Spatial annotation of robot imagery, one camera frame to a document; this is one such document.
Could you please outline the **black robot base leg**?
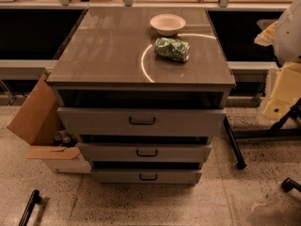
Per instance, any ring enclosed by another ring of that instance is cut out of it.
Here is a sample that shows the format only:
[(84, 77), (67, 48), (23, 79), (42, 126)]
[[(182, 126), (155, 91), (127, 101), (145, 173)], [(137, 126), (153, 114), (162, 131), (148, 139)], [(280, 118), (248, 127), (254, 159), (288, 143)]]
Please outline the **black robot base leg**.
[(237, 139), (267, 139), (273, 141), (274, 139), (288, 139), (294, 140), (301, 138), (301, 128), (283, 129), (282, 126), (288, 119), (301, 118), (301, 99), (291, 106), (289, 111), (275, 122), (268, 130), (251, 130), (251, 131), (232, 131), (228, 118), (223, 120), (224, 128), (230, 140), (231, 148), (237, 159), (237, 168), (243, 170), (246, 167), (246, 162), (243, 158)]

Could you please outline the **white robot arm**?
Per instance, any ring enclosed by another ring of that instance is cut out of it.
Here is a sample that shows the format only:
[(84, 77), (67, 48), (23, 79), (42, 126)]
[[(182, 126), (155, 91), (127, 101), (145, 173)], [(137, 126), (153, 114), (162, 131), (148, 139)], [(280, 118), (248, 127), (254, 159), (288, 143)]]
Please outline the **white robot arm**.
[(301, 0), (293, 0), (279, 19), (255, 39), (261, 46), (272, 45), (282, 67), (262, 114), (277, 121), (301, 98)]

